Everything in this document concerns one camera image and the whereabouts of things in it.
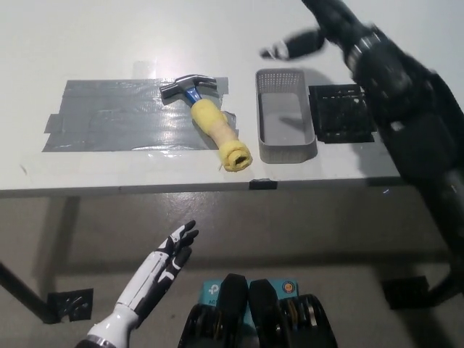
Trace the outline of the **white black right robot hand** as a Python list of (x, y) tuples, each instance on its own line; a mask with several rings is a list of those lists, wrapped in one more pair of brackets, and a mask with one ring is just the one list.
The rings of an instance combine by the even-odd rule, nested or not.
[(260, 56), (263, 59), (299, 59), (320, 51), (327, 41), (337, 45), (347, 59), (353, 47), (369, 32), (343, 1), (314, 0), (303, 4), (313, 13), (318, 28), (297, 33), (262, 49)]

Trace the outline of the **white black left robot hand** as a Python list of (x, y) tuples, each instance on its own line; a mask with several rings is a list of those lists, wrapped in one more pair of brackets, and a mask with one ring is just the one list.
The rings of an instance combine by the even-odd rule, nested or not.
[(142, 262), (116, 301), (112, 313), (79, 341), (78, 347), (128, 347), (130, 336), (172, 286), (191, 256), (198, 235), (194, 220), (173, 231)]

